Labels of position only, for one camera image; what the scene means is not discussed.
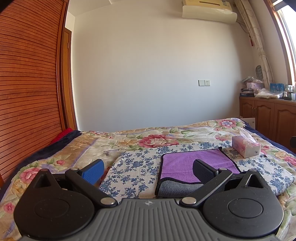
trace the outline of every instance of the white wall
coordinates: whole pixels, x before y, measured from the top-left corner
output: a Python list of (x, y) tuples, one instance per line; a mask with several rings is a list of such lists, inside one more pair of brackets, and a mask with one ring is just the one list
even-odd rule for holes
[(75, 17), (67, 12), (66, 16), (66, 23), (65, 27), (69, 29), (72, 32), (71, 36), (71, 80), (72, 80), (72, 92), (73, 92), (73, 102), (74, 102), (74, 111), (75, 111), (75, 117), (76, 117), (76, 124), (78, 130), (80, 130), (78, 118), (77, 118), (77, 108), (76, 108), (76, 101), (75, 101), (75, 90), (74, 90), (74, 75), (73, 75), (73, 39), (74, 39), (74, 23), (75, 23)]
[[(180, 0), (124, 0), (76, 16), (74, 90), (81, 130), (174, 126), (239, 115), (254, 75), (248, 34), (183, 19)], [(199, 87), (198, 79), (210, 80)]]
[(288, 84), (283, 49), (274, 22), (263, 0), (249, 0), (264, 38), (265, 52), (275, 83)]

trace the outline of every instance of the circular pad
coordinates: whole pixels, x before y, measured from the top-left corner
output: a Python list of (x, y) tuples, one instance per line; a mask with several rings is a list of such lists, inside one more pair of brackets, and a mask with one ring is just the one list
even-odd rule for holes
[(44, 199), (35, 205), (34, 211), (41, 218), (54, 219), (65, 215), (69, 207), (62, 199)]
[(20, 233), (38, 240), (69, 237), (88, 225), (94, 216), (94, 205), (90, 199), (62, 189), (53, 194), (49, 189), (41, 188), (38, 196), (19, 204), (14, 220)]
[(232, 214), (241, 218), (255, 218), (263, 211), (259, 202), (248, 198), (232, 200), (228, 204), (228, 209)]
[(250, 239), (274, 233), (284, 213), (271, 190), (235, 188), (210, 196), (204, 203), (203, 215), (222, 233)]

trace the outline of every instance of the wooden slatted door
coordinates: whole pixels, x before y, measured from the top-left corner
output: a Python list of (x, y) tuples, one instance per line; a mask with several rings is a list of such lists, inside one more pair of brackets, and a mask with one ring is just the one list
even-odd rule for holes
[(15, 0), (0, 14), (0, 174), (47, 146), (64, 123), (61, 34), (67, 1)]

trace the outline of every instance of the window frame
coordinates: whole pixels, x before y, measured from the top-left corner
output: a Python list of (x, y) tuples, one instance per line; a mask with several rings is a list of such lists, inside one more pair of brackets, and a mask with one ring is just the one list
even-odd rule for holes
[(270, 15), (272, 17), (272, 20), (275, 24), (276, 30), (279, 35), (279, 39), (281, 42), (281, 46), (284, 53), (284, 58), (286, 62), (286, 68), (287, 68), (287, 75), (288, 75), (288, 84), (289, 85), (295, 85), (296, 83), (296, 62), (294, 55), (295, 49), (293, 48), (293, 45), (291, 43), (290, 39), (290, 33), (287, 28), (287, 24), (284, 20), (283, 13), (281, 10), (275, 11), (274, 6), (272, 5), (271, 0), (264, 0)]

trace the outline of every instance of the tissue box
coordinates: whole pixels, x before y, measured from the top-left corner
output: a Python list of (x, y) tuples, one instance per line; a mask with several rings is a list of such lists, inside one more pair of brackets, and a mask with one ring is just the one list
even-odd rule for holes
[(261, 144), (243, 136), (236, 136), (232, 137), (232, 147), (244, 158), (249, 158), (260, 154)]

